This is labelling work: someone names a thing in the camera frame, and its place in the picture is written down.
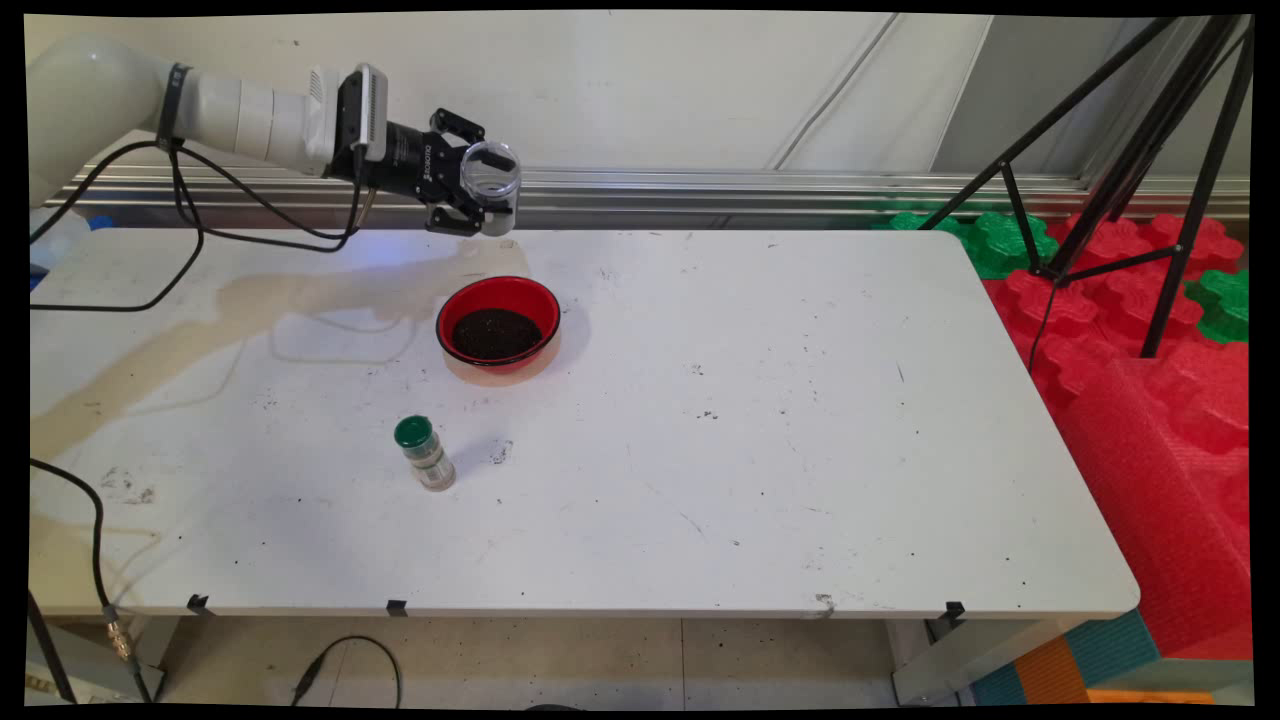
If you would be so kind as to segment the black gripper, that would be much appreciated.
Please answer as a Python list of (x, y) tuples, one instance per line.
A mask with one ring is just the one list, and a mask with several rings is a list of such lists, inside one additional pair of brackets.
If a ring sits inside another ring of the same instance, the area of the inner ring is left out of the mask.
[(429, 131), (388, 122), (380, 158), (360, 145), (360, 178), (384, 193), (422, 202), (428, 232), (472, 237), (481, 232), (486, 209), (466, 199), (461, 163), (467, 149), (485, 140), (480, 124), (444, 108), (430, 115)]

